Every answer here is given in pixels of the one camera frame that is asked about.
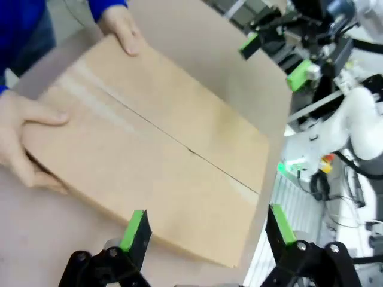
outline table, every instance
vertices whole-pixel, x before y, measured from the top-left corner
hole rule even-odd
[[[223,71],[222,65],[230,63],[216,58],[214,49],[236,50],[245,41],[239,31],[213,10],[206,8],[202,1],[140,0],[132,2],[130,9],[145,38],[154,48],[170,57],[214,93],[222,95],[225,101],[249,122],[256,124],[270,139],[265,183],[240,266],[235,269],[219,267],[186,258],[151,242],[142,272],[152,286],[242,283],[266,217],[283,144],[291,100],[291,94],[284,88],[284,75],[282,72],[275,73],[276,67],[272,68],[273,72],[260,69],[257,75],[244,74],[247,80],[253,77],[260,79],[259,90],[254,91],[251,97],[241,94],[228,97],[222,92],[225,88],[224,75],[220,72]],[[171,32],[161,34],[161,30]],[[204,30],[213,30],[216,38],[206,41]],[[68,65],[100,37],[100,32],[95,28],[76,34],[28,71],[15,90],[37,99]],[[201,47],[199,41],[208,42],[209,47]],[[267,56],[259,53],[260,65],[270,62]],[[271,78],[278,85],[269,85],[262,77]],[[257,97],[257,94],[262,94],[259,91],[264,90],[268,91],[267,96]],[[28,190],[3,168],[0,168],[0,189],[1,286],[57,286],[70,254],[79,249],[98,253],[108,239],[121,237],[125,229],[72,196],[64,197],[43,189]]]

